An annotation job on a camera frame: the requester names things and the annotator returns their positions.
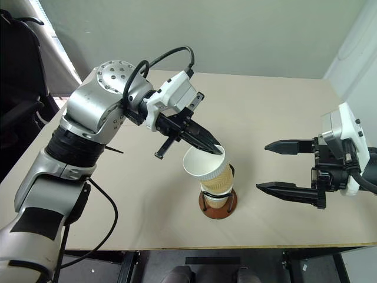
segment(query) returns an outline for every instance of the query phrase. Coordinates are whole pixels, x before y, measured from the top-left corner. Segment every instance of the kraft paper cup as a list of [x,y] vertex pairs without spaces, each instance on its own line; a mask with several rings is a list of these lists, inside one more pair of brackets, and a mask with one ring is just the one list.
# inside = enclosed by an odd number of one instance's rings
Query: kraft paper cup
[[[184,170],[198,179],[201,189],[213,195],[225,195],[232,191],[233,174],[226,160],[225,149],[217,146],[222,155],[211,154],[191,147],[183,157]],[[226,198],[216,199],[205,196],[206,202],[212,208],[221,208]]]

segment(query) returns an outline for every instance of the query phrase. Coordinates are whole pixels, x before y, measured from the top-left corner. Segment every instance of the black chair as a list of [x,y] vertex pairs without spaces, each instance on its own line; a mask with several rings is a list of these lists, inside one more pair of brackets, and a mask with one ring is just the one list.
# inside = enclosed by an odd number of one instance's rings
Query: black chair
[[48,93],[39,41],[24,21],[1,10],[0,181],[59,110]]

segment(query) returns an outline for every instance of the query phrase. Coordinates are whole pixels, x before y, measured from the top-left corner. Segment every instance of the table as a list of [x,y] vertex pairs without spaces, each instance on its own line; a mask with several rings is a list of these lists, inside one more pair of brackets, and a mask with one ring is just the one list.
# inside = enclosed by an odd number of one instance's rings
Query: table
[[[175,72],[151,71],[155,88]],[[154,152],[166,137],[126,122],[92,178],[115,200],[119,220],[108,250],[355,246],[377,243],[377,199],[361,192],[347,198],[327,193],[328,208],[285,202],[255,186],[271,181],[310,186],[312,154],[282,156],[264,150],[280,139],[310,139],[321,131],[321,115],[340,103],[329,82],[298,78],[195,74],[206,95],[193,119],[209,129],[235,167],[238,204],[223,220],[199,209],[200,186],[182,167],[189,145],[174,143],[163,160]],[[46,125],[0,185],[0,227],[14,216],[13,200],[23,177],[57,127]],[[111,205],[94,188],[82,217],[71,226],[67,249],[91,249],[113,222]]]

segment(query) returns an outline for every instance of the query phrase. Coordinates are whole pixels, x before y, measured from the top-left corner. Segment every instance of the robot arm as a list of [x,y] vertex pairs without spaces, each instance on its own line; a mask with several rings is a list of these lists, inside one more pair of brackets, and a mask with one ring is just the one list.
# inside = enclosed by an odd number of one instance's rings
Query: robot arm
[[155,154],[158,158],[181,139],[221,154],[218,141],[191,119],[204,98],[189,81],[191,67],[157,91],[145,78],[147,70],[142,76],[125,61],[105,62],[92,70],[72,93],[66,114],[18,189],[16,218],[0,230],[1,282],[52,278],[62,227],[81,216],[90,192],[86,181],[126,117],[137,125],[146,120],[149,129],[168,136]]
[[314,153],[311,188],[270,182],[257,187],[277,198],[326,208],[326,192],[355,196],[359,190],[377,194],[377,148],[366,145],[360,120],[347,103],[322,116],[323,133],[312,140],[279,140],[265,147],[280,154]]

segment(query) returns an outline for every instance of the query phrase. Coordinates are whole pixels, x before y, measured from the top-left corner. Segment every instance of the stacked cups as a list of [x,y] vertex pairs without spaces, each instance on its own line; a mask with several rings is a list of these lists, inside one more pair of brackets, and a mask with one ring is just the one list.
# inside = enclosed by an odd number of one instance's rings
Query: stacked cups
[[[212,195],[226,195],[232,191],[233,175],[226,160],[225,150],[217,146],[222,155],[211,154],[191,147],[183,157],[184,170],[200,181],[201,190]],[[205,196],[212,208],[222,208],[228,197],[212,198]]]

